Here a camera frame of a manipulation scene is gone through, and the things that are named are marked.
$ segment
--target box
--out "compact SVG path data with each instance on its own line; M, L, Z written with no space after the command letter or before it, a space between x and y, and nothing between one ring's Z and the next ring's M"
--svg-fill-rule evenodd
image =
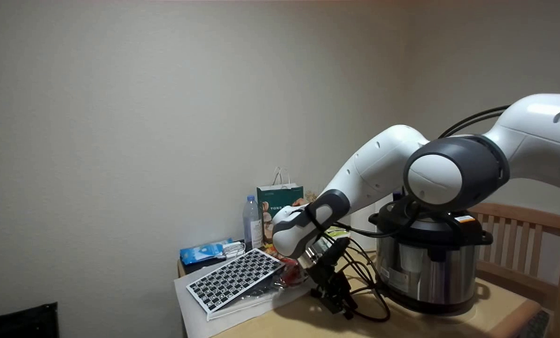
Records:
M277 210L293 204L298 199L302 199L302 186L298 184L257 186L262 244L272 242L272 218L277 214Z

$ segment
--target white wall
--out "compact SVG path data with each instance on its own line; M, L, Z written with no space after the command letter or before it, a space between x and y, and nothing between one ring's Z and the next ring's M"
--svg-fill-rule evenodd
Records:
M398 118L383 4L0 0L0 313L182 336L174 251L238 236L281 167L321 189Z
M428 137L524 94L560 92L560 0L417 2L409 13L403 109ZM560 212L560 189L529 180L490 199Z

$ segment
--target table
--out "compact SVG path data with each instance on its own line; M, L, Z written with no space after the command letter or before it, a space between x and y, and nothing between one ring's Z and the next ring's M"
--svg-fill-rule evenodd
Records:
M268 298L240 311L230 319L204 321L202 310L185 293L185 283L195 276L178 278L176 295L184 315L187 338L343 338L343 336L518 336L541 311L539 304L501 289L484 280L477 281L475 304L460 315L424 315L405 310L388 298L390 321L373 323L360 317L345 319L326 311L317 298L304 295L308 287L291 289L281 296ZM370 295L355 298L362 310L377 306Z

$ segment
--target cardboard box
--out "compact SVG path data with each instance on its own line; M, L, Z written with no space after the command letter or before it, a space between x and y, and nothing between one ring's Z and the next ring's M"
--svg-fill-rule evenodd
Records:
M262 244L272 242L272 218L279 208L293 204L302 197L298 184L257 186L257 203L261 210Z

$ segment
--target kitchen appliance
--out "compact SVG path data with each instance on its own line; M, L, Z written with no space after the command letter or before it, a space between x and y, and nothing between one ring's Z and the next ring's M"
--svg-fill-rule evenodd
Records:
M424 313L460 313L475 300L477 246L492 234L465 212L432 212L407 199L370 216L381 231L381 293Z

